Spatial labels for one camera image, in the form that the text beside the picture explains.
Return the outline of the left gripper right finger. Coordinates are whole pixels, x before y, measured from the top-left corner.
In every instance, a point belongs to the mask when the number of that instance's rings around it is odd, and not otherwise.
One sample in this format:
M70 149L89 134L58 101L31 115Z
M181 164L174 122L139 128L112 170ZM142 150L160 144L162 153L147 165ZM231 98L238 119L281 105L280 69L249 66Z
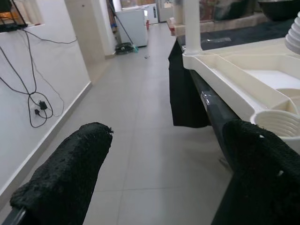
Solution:
M300 223L300 156L273 132L243 120L223 127L242 193L231 225Z

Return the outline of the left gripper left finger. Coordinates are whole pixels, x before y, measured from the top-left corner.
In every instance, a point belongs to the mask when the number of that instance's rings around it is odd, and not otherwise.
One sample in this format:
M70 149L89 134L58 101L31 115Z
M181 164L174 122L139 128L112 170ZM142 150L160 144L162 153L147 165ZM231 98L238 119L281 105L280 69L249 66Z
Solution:
M17 224L83 224L112 140L112 129L99 122L82 125L64 139L12 194L11 207L25 210Z

